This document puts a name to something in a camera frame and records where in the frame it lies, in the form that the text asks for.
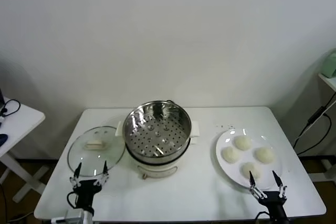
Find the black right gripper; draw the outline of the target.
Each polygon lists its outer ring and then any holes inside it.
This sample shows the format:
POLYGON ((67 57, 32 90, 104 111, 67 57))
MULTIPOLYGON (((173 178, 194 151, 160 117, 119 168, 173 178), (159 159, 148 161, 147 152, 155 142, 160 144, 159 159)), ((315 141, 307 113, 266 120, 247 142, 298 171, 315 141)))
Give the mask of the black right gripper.
POLYGON ((270 220, 288 220, 288 217, 285 213, 283 205, 287 201, 286 189, 287 186, 282 183, 281 178, 273 170, 272 174, 274 176, 275 182, 279 188, 277 191, 265 191, 263 192, 256 186, 255 179, 249 171, 249 182, 250 182, 250 193, 254 198, 258 199, 258 202, 265 206, 268 209, 270 220))

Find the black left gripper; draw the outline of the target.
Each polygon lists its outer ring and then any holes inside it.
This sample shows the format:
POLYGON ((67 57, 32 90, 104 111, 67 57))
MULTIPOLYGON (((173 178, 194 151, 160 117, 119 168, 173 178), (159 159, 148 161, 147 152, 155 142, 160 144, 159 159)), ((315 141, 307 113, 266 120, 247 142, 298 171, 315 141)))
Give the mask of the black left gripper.
POLYGON ((79 181, 79 175, 82 163, 74 171, 74 175, 69 178, 72 185, 72 193, 77 196, 75 200, 74 209, 93 210, 93 198, 95 194, 101 192, 109 178, 107 161, 104 162, 103 172, 97 180, 83 180, 79 181))

